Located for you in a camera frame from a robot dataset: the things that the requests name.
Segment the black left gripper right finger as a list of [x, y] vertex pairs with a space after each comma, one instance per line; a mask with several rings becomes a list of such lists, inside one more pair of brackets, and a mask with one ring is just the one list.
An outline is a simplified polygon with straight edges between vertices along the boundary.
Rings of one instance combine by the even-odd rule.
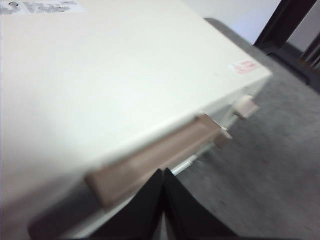
[[167, 168], [163, 172], [164, 211], [178, 240], [214, 240], [238, 235], [203, 207]]

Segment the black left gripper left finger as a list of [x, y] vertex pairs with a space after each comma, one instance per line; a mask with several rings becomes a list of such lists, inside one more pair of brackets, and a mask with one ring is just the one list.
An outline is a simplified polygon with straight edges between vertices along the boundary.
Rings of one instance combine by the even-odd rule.
[[91, 240], [150, 240], [162, 214], [163, 171], [158, 169], [135, 197], [91, 236]]

